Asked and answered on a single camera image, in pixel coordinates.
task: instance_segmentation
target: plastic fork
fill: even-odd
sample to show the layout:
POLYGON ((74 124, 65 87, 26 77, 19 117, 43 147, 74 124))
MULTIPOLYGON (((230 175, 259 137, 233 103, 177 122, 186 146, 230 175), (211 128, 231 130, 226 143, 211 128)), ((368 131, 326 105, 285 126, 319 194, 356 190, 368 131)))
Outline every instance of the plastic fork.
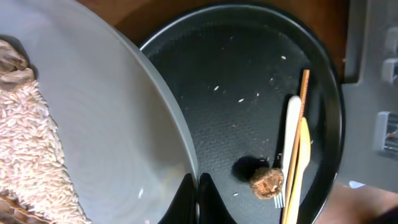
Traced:
POLYGON ((285 194, 287 174, 289 173, 290 157, 294 145, 294 137, 297 130, 297 123, 299 121, 301 108, 301 99, 298 96, 292 96, 287 104, 286 125, 285 125, 285 143, 283 158, 281 162, 281 169, 284 174, 284 184, 282 192, 274 197, 275 208, 285 207, 285 194))

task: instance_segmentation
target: brown table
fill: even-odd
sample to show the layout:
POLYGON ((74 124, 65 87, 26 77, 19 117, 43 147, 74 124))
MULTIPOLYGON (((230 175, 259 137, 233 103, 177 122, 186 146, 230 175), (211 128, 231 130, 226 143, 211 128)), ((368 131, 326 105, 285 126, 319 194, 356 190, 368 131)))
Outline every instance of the brown table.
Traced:
MULTIPOLYGON (((223 0, 78 0, 136 45, 187 10, 223 0)), ((262 0, 298 17, 326 46, 342 77, 348 0, 262 0)))

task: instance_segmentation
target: gray surface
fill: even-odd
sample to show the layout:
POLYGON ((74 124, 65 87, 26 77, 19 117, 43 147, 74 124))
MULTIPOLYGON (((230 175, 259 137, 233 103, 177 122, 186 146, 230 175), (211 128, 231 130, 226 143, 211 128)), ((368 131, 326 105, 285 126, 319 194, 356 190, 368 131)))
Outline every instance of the gray surface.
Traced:
MULTIPOLYGON (((386 130, 386 114, 398 113, 398 86, 392 80, 392 64, 398 62, 398 1, 368 0, 351 2, 351 21, 356 16, 363 20, 365 30, 358 61, 347 58, 347 66, 359 64, 358 82, 343 85, 346 107, 345 148, 339 180, 350 180, 398 192, 398 161, 380 151, 386 130)), ((349 27, 349 37, 355 30, 349 27)), ((355 46, 348 42, 349 55, 355 46)))
POLYGON ((74 1, 0 5, 0 37, 20 41, 38 71, 88 218, 157 223, 197 162, 182 112, 156 69, 74 1))

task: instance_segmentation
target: dark round plate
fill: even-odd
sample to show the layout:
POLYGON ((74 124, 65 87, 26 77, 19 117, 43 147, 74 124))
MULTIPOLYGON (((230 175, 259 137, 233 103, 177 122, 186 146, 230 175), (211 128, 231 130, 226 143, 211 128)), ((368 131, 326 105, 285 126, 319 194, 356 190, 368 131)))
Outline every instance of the dark round plate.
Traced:
POLYGON ((269 7, 221 4, 171 22, 141 50, 183 111, 199 171, 212 176, 242 224, 279 223, 274 201, 257 199, 245 175, 266 166, 262 158, 277 166, 287 100, 298 95, 302 70, 310 69, 305 116, 313 144, 298 223, 316 219, 340 164, 343 102, 331 60, 303 24, 269 7))

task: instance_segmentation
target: white plate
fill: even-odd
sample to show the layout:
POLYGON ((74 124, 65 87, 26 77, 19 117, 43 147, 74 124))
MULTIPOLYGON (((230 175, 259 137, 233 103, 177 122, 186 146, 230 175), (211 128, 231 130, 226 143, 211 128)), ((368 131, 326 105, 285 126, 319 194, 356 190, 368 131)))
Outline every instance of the white plate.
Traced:
POLYGON ((148 59, 69 0, 1 1, 0 38, 22 46, 38 71, 88 218, 157 223, 197 160, 178 104, 148 59))

